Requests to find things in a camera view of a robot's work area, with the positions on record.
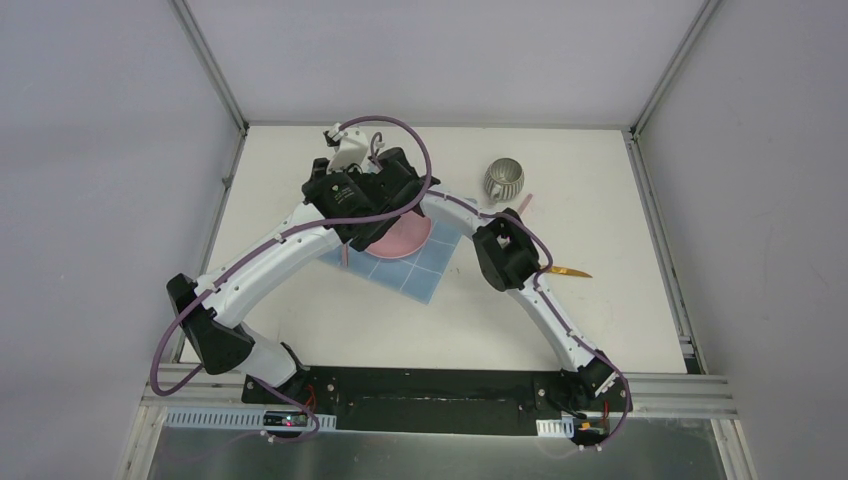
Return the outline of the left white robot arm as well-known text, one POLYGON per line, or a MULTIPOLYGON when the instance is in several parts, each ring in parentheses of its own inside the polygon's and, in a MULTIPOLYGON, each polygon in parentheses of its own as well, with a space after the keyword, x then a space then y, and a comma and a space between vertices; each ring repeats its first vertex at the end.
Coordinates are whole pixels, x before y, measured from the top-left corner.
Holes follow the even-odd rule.
POLYGON ((238 371, 266 383, 281 404, 305 390, 302 366, 289 348, 244 324, 247 314, 297 270, 342 244, 362 251, 381 239, 415 205, 425 181, 397 149, 378 170, 333 169, 314 161, 303 201, 274 231, 216 273, 193 279, 178 274, 166 284, 178 327, 199 357, 199 370, 238 371))

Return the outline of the blue checked cloth napkin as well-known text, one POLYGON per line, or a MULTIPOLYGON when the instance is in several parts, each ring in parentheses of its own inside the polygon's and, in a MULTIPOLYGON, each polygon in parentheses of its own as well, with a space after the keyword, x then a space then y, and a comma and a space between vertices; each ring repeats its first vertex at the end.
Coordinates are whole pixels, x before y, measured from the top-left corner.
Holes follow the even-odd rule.
POLYGON ((343 268, 341 246, 322 255, 319 260, 422 304, 428 304, 463 238, 456 227, 430 219, 433 221, 433 228, 426 244, 408 257, 380 259, 368 254, 366 250, 359 252, 349 248, 349 267, 343 268))

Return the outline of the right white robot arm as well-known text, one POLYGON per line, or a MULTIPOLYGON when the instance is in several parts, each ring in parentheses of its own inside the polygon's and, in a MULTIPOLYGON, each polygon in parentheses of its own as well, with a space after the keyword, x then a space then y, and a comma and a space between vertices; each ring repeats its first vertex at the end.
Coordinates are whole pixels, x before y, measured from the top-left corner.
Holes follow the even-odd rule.
POLYGON ((507 208, 479 208, 433 185, 418 211, 454 226, 472 240, 485 280, 515 299, 545 336, 561 365, 562 379, 546 389, 562 410, 590 410, 622 378, 607 355, 583 335, 553 297, 544 275, 553 266, 547 247, 507 208))

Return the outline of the grey ribbed mug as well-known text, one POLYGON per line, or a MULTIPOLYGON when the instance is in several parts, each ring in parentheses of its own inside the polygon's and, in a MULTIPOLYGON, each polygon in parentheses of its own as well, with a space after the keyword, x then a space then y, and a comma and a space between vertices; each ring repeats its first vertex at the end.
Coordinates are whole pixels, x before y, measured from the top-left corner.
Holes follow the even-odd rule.
POLYGON ((483 189, 492 203, 509 202, 522 191, 524 181, 524 169, 518 161, 499 158, 488 166, 483 189))

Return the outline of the gold table knife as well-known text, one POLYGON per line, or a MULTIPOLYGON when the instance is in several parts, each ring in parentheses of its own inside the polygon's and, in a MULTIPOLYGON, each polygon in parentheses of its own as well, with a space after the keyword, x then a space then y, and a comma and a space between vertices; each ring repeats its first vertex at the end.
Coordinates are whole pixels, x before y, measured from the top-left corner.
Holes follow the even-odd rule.
POLYGON ((551 266, 547 269, 543 268, 539 272, 539 275, 542 274, 563 275, 577 278, 592 278, 592 275, 587 272, 562 266, 551 266))

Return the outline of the pink handled spoon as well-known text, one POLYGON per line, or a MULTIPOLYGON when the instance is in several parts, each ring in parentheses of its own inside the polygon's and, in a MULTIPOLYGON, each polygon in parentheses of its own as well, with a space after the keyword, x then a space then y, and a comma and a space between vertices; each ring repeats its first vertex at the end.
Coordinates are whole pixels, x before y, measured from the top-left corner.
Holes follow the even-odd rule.
POLYGON ((533 194, 527 194, 526 197, 522 200, 521 204, 517 208, 517 213, 519 215, 523 215, 525 213, 526 209, 529 207, 530 203, 532 202, 533 197, 534 197, 533 194))

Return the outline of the pink plate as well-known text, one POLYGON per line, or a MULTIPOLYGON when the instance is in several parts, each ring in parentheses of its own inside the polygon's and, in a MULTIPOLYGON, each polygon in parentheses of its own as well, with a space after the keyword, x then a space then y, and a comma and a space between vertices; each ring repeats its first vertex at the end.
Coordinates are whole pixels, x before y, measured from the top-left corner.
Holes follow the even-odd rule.
POLYGON ((427 216, 407 212, 391 226, 378 241, 366 248, 366 252, 380 259, 394 260, 418 252, 427 242, 433 221, 427 216))

